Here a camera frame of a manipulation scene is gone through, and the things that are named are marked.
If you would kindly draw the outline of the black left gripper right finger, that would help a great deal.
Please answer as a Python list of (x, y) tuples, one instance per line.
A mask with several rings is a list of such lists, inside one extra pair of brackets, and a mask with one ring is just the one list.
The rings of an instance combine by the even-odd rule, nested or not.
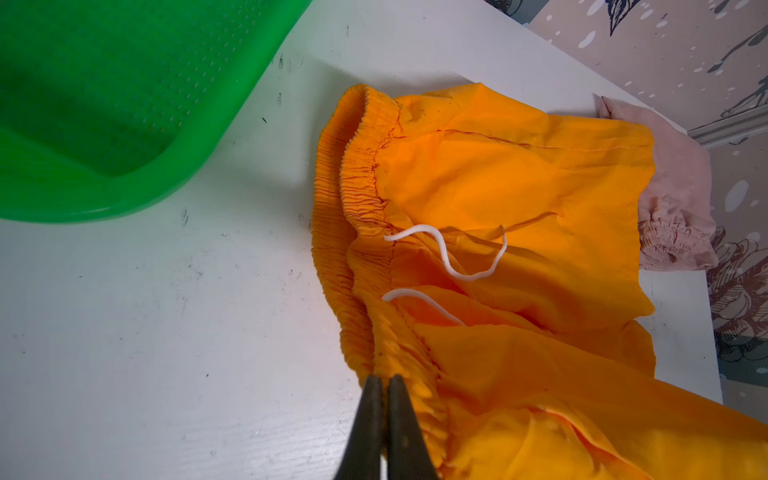
[(406, 383), (393, 376), (387, 388), (387, 478), (438, 480)]

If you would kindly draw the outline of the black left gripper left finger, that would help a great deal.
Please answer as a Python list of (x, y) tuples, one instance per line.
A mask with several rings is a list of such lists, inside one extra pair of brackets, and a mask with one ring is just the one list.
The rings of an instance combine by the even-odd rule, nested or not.
[(363, 386), (335, 480), (379, 480), (385, 440), (384, 387), (377, 376)]

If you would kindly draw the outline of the orange shorts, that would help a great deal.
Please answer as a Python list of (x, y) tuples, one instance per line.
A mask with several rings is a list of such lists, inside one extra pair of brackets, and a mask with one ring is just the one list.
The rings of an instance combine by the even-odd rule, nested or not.
[(654, 376), (640, 124), (481, 85), (341, 97), (312, 255), (361, 380), (403, 377), (440, 479), (763, 479), (764, 424)]

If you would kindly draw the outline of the pink shorts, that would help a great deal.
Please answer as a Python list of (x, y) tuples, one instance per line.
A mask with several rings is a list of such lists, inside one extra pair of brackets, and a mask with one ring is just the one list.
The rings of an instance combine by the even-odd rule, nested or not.
[(653, 134), (655, 173), (639, 199), (640, 268), (664, 272), (716, 267), (707, 150), (647, 108), (603, 97), (598, 115), (644, 125)]

